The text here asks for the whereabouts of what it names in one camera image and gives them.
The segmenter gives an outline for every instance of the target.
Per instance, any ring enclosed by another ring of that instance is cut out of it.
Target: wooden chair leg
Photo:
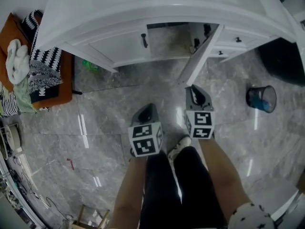
[[[76,225],[79,225],[79,224],[80,224],[81,216],[82,216],[82,213],[83,213],[83,211],[84,211],[84,208],[85,208],[85,206],[82,205],[82,206],[81,206],[80,213],[79,213],[78,218],[77,218],[77,221],[76,221]]]
[[[104,222],[106,221],[107,217],[109,216],[110,210],[107,210],[105,216],[103,217],[102,221],[100,222],[99,226],[97,227],[97,229],[101,229],[102,225],[104,224]]]

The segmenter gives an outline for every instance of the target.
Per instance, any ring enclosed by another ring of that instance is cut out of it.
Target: white towel
[[[18,39],[12,40],[9,44],[6,70],[10,82],[14,85],[19,84],[30,71],[28,47],[26,45],[21,46]]]

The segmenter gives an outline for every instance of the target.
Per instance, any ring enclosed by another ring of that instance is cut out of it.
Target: cabinet handle
[[[143,38],[143,44],[144,44],[144,47],[147,48],[148,47],[148,44],[147,44],[147,41],[146,41],[146,34],[143,33],[141,34],[142,38]]]

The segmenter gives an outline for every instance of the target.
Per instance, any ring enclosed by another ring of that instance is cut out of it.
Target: mesh trash can
[[[272,86],[250,88],[246,94],[249,107],[272,113],[276,107],[276,92]]]

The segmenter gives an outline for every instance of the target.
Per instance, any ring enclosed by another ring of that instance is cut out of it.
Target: orange cushion
[[[14,39],[18,39],[21,45],[27,45],[29,53],[31,52],[31,44],[24,36],[19,20],[11,13],[0,32],[0,48],[6,55],[8,55],[8,46]]]
[[[27,45],[29,52],[31,52],[31,45],[23,35],[18,19],[10,14],[0,32],[0,82],[9,92],[13,91],[13,84],[9,81],[5,62],[8,55],[8,46],[14,39],[19,39],[22,45]]]
[[[33,103],[35,109],[66,104],[72,100],[72,54],[65,51],[61,52],[61,78],[63,83],[59,85],[58,97]]]

